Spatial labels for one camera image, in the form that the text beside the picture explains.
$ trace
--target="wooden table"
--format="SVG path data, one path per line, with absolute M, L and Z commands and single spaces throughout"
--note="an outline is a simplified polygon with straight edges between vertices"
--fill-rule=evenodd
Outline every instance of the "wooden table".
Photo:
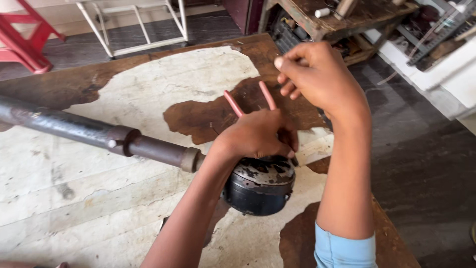
M 49 106 L 54 109 L 66 109 L 73 104 L 89 103 L 98 98 L 101 89 L 113 75 L 128 70 L 139 64 L 156 60 L 175 53 L 190 51 L 198 48 L 231 45 L 250 57 L 259 73 L 260 79 L 268 85 L 279 87 L 276 83 L 278 71 L 273 66 L 273 60 L 278 55 L 278 49 L 271 37 L 267 34 L 253 35 L 227 41 L 186 47 L 176 50 L 150 53 L 107 63 L 100 63 L 41 75 L 29 76 L 0 82 L 0 94 L 21 99 L 38 105 Z M 249 86 L 246 82 L 240 83 L 241 90 Z M 290 101 L 279 95 L 273 96 L 278 104 L 298 124 L 300 129 L 309 129 L 311 126 L 324 126 L 325 123 L 318 116 L 317 110 L 300 98 Z M 261 96 L 259 102 L 266 103 Z M 307 107 L 303 111 L 297 106 Z M 242 106 L 243 110 L 253 107 Z M 209 127 L 209 122 L 204 122 L 203 127 Z M 192 136 L 201 142 L 213 140 L 216 134 L 200 130 L 192 131 Z M 323 159 L 308 166 L 318 173 L 327 173 L 329 159 Z M 386 216 L 385 212 L 373 199 L 374 221 L 377 238 L 377 264 L 381 268 L 418 268 L 420 267 L 415 257 L 407 249 L 397 230 Z M 316 218 L 318 203 L 311 204 L 304 213 L 295 217 L 281 231 L 280 250 L 285 267 L 315 267 L 313 258 L 314 246 L 314 219 Z
M 316 10 L 327 7 L 324 0 L 267 0 L 259 22 L 259 33 L 269 30 L 278 7 L 283 8 L 303 27 L 313 41 L 326 40 L 335 43 L 369 29 L 379 30 L 382 35 L 375 44 L 367 43 L 362 46 L 359 42 L 362 52 L 344 58 L 347 65 L 372 57 L 403 18 L 418 9 L 418 5 L 413 1 L 396 6 L 389 0 L 365 0 L 355 7 L 348 18 L 338 20 L 332 14 L 322 18 L 314 16 Z

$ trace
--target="white metal stand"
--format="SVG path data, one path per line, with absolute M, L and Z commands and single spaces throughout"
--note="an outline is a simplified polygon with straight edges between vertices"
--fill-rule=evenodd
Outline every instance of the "white metal stand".
M 86 21 L 89 23 L 91 26 L 92 30 L 96 34 L 96 36 L 99 39 L 99 42 L 101 45 L 104 47 L 104 50 L 108 54 L 109 57 L 113 58 L 115 56 L 119 55 L 124 55 L 132 52 L 137 52 L 137 51 L 142 51 L 146 49 L 151 49 L 151 48 L 156 48 L 156 47 L 161 47 L 161 46 L 166 46 L 170 44 L 175 44 L 175 43 L 180 43 L 180 42 L 185 42 L 188 41 L 188 34 L 187 34 L 187 21 L 185 18 L 185 8 L 183 4 L 183 0 L 178 0 L 178 8 L 180 10 L 180 18 L 182 20 L 182 23 L 180 24 L 179 19 L 177 18 L 172 5 L 170 4 L 169 0 L 160 0 L 156 3 L 148 3 L 148 4 L 139 4 L 139 5 L 130 5 L 130 6 L 122 6 L 122 7 L 114 7 L 114 8 L 105 8 L 101 9 L 96 3 L 93 3 L 93 7 L 98 14 L 99 17 L 99 22 L 101 25 L 101 30 L 102 30 L 102 35 L 100 34 L 98 28 L 94 24 L 94 21 L 91 19 L 89 16 L 88 12 L 84 8 L 84 3 L 86 1 L 78 1 L 76 2 L 76 5 L 78 6 L 79 10 L 84 15 L 84 18 L 86 18 Z M 180 33 L 182 33 L 182 37 L 178 38 L 172 38 L 168 40 L 163 40 L 163 41 L 158 41 L 151 43 L 149 35 L 147 34 L 146 28 L 144 27 L 144 23 L 142 22 L 142 18 L 140 17 L 139 14 L 139 9 L 144 9 L 144 8 L 152 8 L 152 7 L 159 7 L 159 6 L 167 6 L 167 8 L 170 11 L 170 14 L 172 15 L 175 23 L 177 24 L 178 29 L 180 30 Z M 144 36 L 146 38 L 147 44 L 135 46 L 135 47 L 130 47 L 130 48 L 125 48 L 125 49 L 119 49 L 119 50 L 112 50 L 111 46 L 109 45 L 109 36 L 108 36 L 108 31 L 106 29 L 106 26 L 104 25 L 104 18 L 102 17 L 103 14 L 109 14 L 109 13 L 115 13 L 115 12 L 123 12 L 123 11 L 129 11 L 133 10 L 137 16 L 137 19 L 139 20 L 140 27 L 142 28 L 142 31 L 144 32 Z

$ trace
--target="red stool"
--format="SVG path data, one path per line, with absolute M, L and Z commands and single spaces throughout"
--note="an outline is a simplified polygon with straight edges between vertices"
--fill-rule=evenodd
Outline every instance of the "red stool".
M 0 48 L 0 62 L 21 62 L 33 73 L 44 73 L 53 65 L 41 54 L 41 49 L 54 33 L 65 41 L 64 34 L 58 33 L 25 0 L 17 0 L 28 14 L 0 13 L 0 41 L 6 46 Z M 36 24 L 35 30 L 25 40 L 13 27 L 12 23 Z

